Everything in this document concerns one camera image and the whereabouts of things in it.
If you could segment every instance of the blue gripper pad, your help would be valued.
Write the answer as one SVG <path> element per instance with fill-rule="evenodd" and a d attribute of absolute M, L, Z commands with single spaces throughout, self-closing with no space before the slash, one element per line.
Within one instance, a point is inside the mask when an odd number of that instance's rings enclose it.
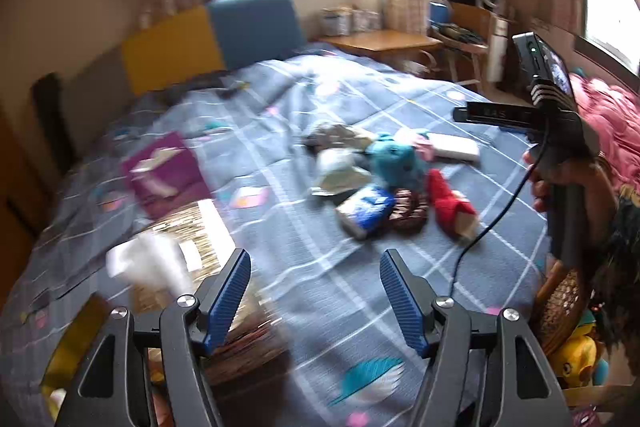
<path fill-rule="evenodd" d="M 418 355 L 424 358 L 429 349 L 429 343 L 424 336 L 422 313 L 404 284 L 391 256 L 386 252 L 380 258 L 380 280 L 385 287 L 386 296 L 391 302 L 406 345 L 413 347 Z"/>
<path fill-rule="evenodd" d="M 238 311 L 240 299 L 249 284 L 249 277 L 251 277 L 251 258 L 244 252 L 209 312 L 209 328 L 203 341 L 207 353 L 213 353 L 213 350 L 225 341 L 231 322 Z"/>

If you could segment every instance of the windowsill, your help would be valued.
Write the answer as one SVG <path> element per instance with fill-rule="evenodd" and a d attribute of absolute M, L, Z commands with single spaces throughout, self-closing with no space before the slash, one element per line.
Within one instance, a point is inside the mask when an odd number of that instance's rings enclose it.
<path fill-rule="evenodd" d="M 627 70 L 631 71 L 631 73 L 633 74 L 637 73 L 637 71 L 634 71 L 634 68 L 631 67 L 631 62 L 621 57 L 620 55 L 622 54 L 613 46 L 609 46 L 607 45 L 606 42 L 602 42 L 600 39 L 597 39 L 595 37 L 586 36 L 584 39 L 587 42 L 590 42 L 591 44 L 596 46 L 597 48 L 600 48 L 605 53 L 611 55 L 612 58 L 615 58 L 620 63 L 621 66 L 624 66 Z"/>
<path fill-rule="evenodd" d="M 628 66 L 624 62 L 621 62 L 619 58 L 597 43 L 575 36 L 574 50 L 604 70 L 607 70 L 633 92 L 639 92 L 640 78 L 638 75 L 629 70 Z"/>

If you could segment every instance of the clothing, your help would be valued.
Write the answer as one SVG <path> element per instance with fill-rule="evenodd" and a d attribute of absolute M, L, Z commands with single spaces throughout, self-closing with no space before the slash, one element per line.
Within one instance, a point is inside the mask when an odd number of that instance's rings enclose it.
<path fill-rule="evenodd" d="M 610 333 L 625 346 L 629 368 L 640 375 L 640 194 L 622 185 L 618 211 L 593 277 L 596 299 L 605 303 Z"/>

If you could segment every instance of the screw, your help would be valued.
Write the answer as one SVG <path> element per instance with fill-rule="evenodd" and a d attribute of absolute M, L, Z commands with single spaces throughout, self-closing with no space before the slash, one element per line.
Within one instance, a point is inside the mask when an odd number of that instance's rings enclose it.
<path fill-rule="evenodd" d="M 124 306 L 117 306 L 113 310 L 111 310 L 111 317 L 119 320 L 126 317 L 127 313 L 127 309 Z"/>
<path fill-rule="evenodd" d="M 195 304 L 196 298 L 193 295 L 181 295 L 178 297 L 178 306 L 180 308 L 188 308 Z"/>
<path fill-rule="evenodd" d="M 436 304 L 441 308 L 453 308 L 453 299 L 451 297 L 437 297 Z"/>
<path fill-rule="evenodd" d="M 520 313 L 517 310 L 514 310 L 513 308 L 505 309 L 505 311 L 502 312 L 502 315 L 504 316 L 505 319 L 511 322 L 515 322 L 520 318 Z"/>

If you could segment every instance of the blue stuffed toy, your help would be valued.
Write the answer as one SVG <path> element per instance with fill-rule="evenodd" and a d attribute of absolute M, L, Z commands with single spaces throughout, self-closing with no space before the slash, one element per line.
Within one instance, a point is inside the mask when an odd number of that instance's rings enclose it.
<path fill-rule="evenodd" d="M 380 133 L 366 153 L 370 157 L 370 170 L 382 179 L 386 188 L 424 190 L 426 164 L 412 145 L 398 143 L 389 133 Z"/>

